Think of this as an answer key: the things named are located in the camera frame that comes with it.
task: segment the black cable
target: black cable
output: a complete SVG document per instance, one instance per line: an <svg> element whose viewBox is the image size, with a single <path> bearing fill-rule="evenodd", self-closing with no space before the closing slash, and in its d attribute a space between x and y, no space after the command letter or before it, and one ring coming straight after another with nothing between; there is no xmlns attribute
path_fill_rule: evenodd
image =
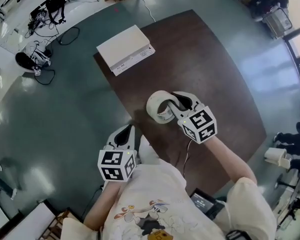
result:
<svg viewBox="0 0 300 240"><path fill-rule="evenodd" d="M57 42L59 43L59 45L61 45L61 46L68 46L68 45L72 44L72 43L79 37L79 34L80 34L80 28L78 28L78 27L76 27L76 26L73 26L73 27L69 28L67 31L65 31L65 32L61 35L60 39L58 39L58 38L57 38L57 35L60 34L60 33L59 33L59 30L58 30L58 28L57 28L57 26L56 26L55 24L53 24L53 25L54 25L54 27L55 27L55 29L56 29L56 32L57 32L57 34L55 34L55 35L48 35L48 36L47 36L47 35L40 35L40 34L38 34L38 33L36 32L35 29L33 29L33 32L36 33L37 36L42 37L42 38L49 38L49 40L48 40L48 39L44 39L44 40L47 40L46 45L45 45L45 49L47 49L47 45L49 44L49 42L52 43L51 39L54 38L54 37L55 37L55 39L57 40ZM76 37L75 37L72 41L70 41L70 42L68 42L68 43L62 43L63 37L64 37L65 34L66 34L69 30L71 30L71 29L77 29L77 35L76 35ZM32 58L32 56L34 55L35 51L37 50L38 45L39 45L40 43L42 43L42 42L39 42L38 40L35 40L34 43L35 43L35 48L34 48L34 51L32 52L32 55L31 55L30 58ZM54 52L54 50L53 50L53 48L52 48L52 45L51 45L51 50L52 50L52 51L51 51L51 56L52 56L52 55L53 55L53 52ZM53 79L55 78L56 71L55 71L54 69L45 69L45 68L40 68L40 69L41 69L42 71L50 71L50 72L53 72L53 76L52 76L51 80L50 80L49 82L47 82L47 83L44 83L44 82L39 81L39 80L37 79L37 76L36 76L36 75L34 76L34 79L35 79L39 84L41 84L41 85L43 85L43 86L48 86L48 85L50 85L51 82L53 81Z"/></svg>
<svg viewBox="0 0 300 240"><path fill-rule="evenodd" d="M83 213L82 213L82 215L81 215L81 219L82 219L82 220L84 219L83 216L85 215L85 212L86 212L88 206L90 205L91 201L94 199L96 193L97 193L99 190L102 191L102 187L103 187L103 186L104 186L104 185L101 185L101 186L100 186L99 188L97 188L97 189L95 190L95 192L93 193L93 196L91 197L90 201L89 201L89 202L87 203L87 205L85 206L85 209L84 209L84 211L83 211Z"/></svg>
<svg viewBox="0 0 300 240"><path fill-rule="evenodd" d="M52 71L53 72L53 77L51 78L51 80L49 82L40 82L38 79L37 79L37 76L34 75L34 79L41 85L43 86L48 86L51 84L52 80L55 78L55 75L56 75L56 71L54 69L46 69L46 68L41 68L41 71Z"/></svg>
<svg viewBox="0 0 300 240"><path fill-rule="evenodd" d="M75 37L72 41L70 41L70 42L68 42L68 43L62 43L62 38L64 38L65 34L66 34L69 30L71 30L71 29L76 29L76 30L78 30L76 37ZM79 37L79 34L80 34L80 28L78 28L78 27L76 27L76 26L73 26L73 27L69 28L66 32L64 32L64 33L60 36L60 39L56 38L56 40L57 40L57 42L59 43L59 45L61 45L61 46L68 46L68 45L72 44L72 43Z"/></svg>

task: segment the roll of tape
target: roll of tape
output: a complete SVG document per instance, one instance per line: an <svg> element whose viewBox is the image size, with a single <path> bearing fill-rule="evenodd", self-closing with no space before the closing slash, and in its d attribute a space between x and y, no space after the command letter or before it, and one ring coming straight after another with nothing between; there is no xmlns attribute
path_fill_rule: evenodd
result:
<svg viewBox="0 0 300 240"><path fill-rule="evenodd" d="M158 124L169 123L175 118L171 109L166 106L165 110L158 113L160 105L165 101L174 101L179 106L179 100L176 96L173 96L165 90L158 90L153 93L146 103L146 111L150 117L152 117Z"/></svg>

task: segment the cartoon print on shirt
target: cartoon print on shirt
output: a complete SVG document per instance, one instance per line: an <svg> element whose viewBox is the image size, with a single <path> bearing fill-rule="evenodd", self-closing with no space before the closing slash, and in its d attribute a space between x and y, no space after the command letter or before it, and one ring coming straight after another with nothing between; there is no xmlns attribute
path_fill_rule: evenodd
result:
<svg viewBox="0 0 300 240"><path fill-rule="evenodd" d="M141 209L135 209L134 205L129 205L128 207L122 207L121 210L123 212L116 214L114 219L124 218L127 223L134 221L142 230L142 236L147 235L148 240L172 240L174 237L168 234L164 230L166 227L159 222L160 216L158 213L165 213L168 210L166 205L169 204L160 199L150 201L149 206ZM144 212L149 212L146 217L142 218L135 215Z"/></svg>

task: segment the white box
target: white box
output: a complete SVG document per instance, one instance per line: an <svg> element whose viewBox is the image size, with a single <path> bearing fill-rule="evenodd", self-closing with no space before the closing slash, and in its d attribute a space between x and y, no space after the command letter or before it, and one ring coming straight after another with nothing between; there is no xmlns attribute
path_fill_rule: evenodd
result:
<svg viewBox="0 0 300 240"><path fill-rule="evenodd" d="M130 57L148 49L149 45L149 39L134 25L100 44L97 49L108 67L113 71L128 61Z"/></svg>
<svg viewBox="0 0 300 240"><path fill-rule="evenodd" d="M140 52L134 57L130 57L127 61L122 63L120 66L114 68L112 72L115 76L120 75L122 72L126 71L127 69L131 68L133 65L139 63L140 61L144 60L145 58L149 57L150 55L155 53L155 49L152 47L152 45L149 45L149 48Z"/></svg>
<svg viewBox="0 0 300 240"><path fill-rule="evenodd" d="M127 182L136 168L135 150L100 150L98 168L105 181Z"/></svg>

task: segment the sleeve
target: sleeve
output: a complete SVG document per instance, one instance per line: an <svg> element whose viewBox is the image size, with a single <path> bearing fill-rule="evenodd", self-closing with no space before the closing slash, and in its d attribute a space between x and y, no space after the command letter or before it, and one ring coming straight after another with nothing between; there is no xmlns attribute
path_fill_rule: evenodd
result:
<svg viewBox="0 0 300 240"><path fill-rule="evenodd" d="M253 240L275 239L276 218L252 180L239 179L229 191L224 205L213 222L225 234L231 230L241 230Z"/></svg>
<svg viewBox="0 0 300 240"><path fill-rule="evenodd" d="M96 240L98 232L72 218L63 220L60 240Z"/></svg>

